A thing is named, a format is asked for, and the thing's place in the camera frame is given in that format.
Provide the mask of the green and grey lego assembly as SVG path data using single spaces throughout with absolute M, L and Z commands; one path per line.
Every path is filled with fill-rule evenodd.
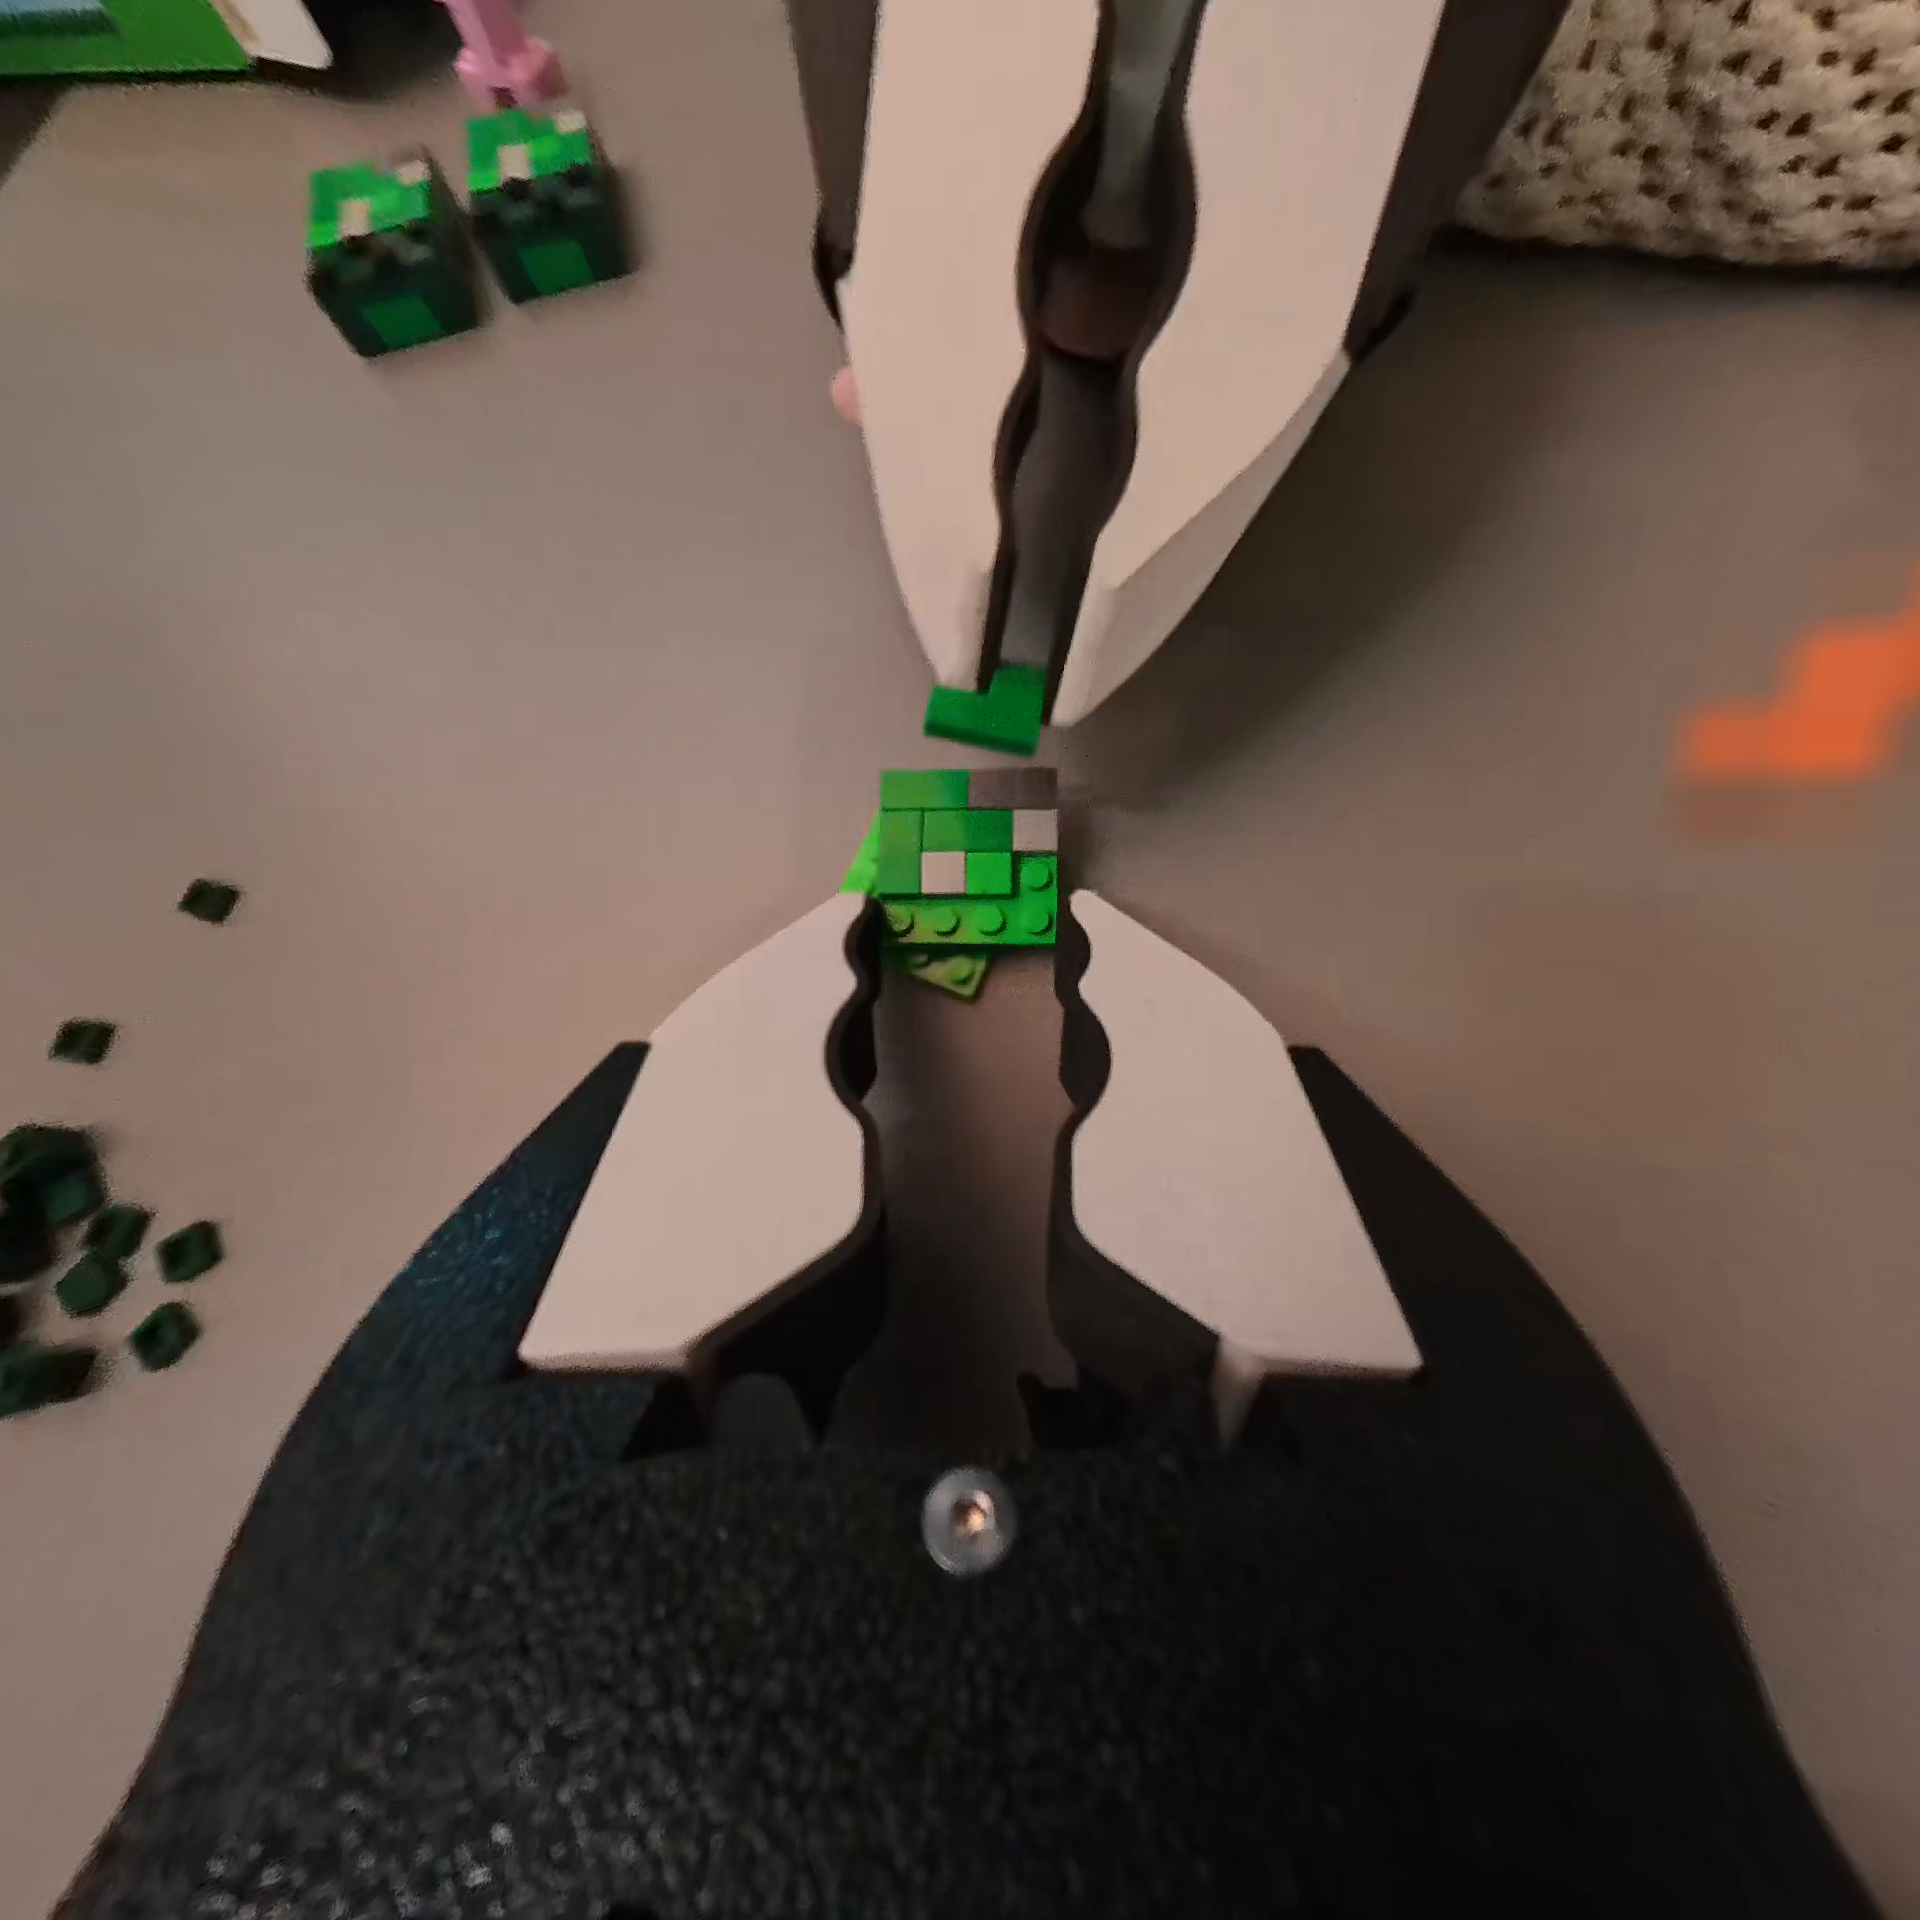
M 844 887 L 881 903 L 899 956 L 1053 949 L 1061 926 L 1061 787 L 1044 765 L 895 768 Z

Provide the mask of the pile of dark green lego pieces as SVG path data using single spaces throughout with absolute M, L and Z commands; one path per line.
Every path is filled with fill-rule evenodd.
M 228 1254 L 209 1217 L 150 1240 L 156 1213 L 112 1189 L 97 1129 L 23 1120 L 2 1138 L 2 1419 L 6 1425 L 84 1400 L 117 1363 L 73 1331 L 117 1309 L 136 1258 L 155 1251 L 162 1296 L 119 1343 L 133 1369 L 159 1376 L 201 1343 L 184 1288 Z

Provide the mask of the pink lego figure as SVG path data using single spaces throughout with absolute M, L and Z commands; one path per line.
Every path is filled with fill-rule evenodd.
M 452 71 L 480 113 L 565 97 L 561 59 L 526 31 L 514 3 L 442 3 L 442 8 L 461 43 Z

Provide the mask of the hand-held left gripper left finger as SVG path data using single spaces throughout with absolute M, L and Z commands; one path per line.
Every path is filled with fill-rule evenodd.
M 649 1434 L 779 1382 L 826 1437 L 887 1317 L 881 904 L 835 892 L 696 989 L 642 1049 L 521 1334 L 536 1376 L 652 1378 Z

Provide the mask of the small green L-shaped lego tile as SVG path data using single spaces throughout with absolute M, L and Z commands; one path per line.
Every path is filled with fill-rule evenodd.
M 937 685 L 925 704 L 925 734 L 1002 756 L 1033 758 L 1047 716 L 1047 672 L 1001 663 L 984 688 Z

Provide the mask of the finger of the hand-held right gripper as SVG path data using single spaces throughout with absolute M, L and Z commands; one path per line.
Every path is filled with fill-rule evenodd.
M 991 651 L 1001 442 L 1028 369 L 1021 254 L 1090 99 L 1096 3 L 877 6 L 852 262 L 836 298 L 877 521 L 938 685 Z
M 1192 241 L 1132 377 L 1132 462 L 1053 702 L 1075 727 L 1215 582 L 1351 373 L 1344 347 L 1438 3 L 1213 3 L 1174 131 Z

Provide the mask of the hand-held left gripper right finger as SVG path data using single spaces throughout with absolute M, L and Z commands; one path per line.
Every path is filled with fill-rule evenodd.
M 1274 1381 L 1407 1382 L 1424 1352 L 1281 1030 L 1080 887 L 1055 989 L 1055 1332 L 1095 1429 L 1233 1443 Z

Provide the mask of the orange lego brick separator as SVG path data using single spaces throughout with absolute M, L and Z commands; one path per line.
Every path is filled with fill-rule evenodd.
M 1697 709 L 1675 749 L 1692 793 L 1853 788 L 1900 758 L 1918 706 L 1918 589 L 1875 618 L 1811 629 L 1764 696 Z

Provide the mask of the green lego cube build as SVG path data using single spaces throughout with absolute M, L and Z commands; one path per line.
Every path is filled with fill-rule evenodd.
M 477 113 L 464 151 L 469 225 L 506 301 L 529 307 L 633 274 L 623 180 L 584 109 Z
M 427 151 L 308 176 L 305 285 L 366 362 L 461 339 L 483 319 L 469 221 Z

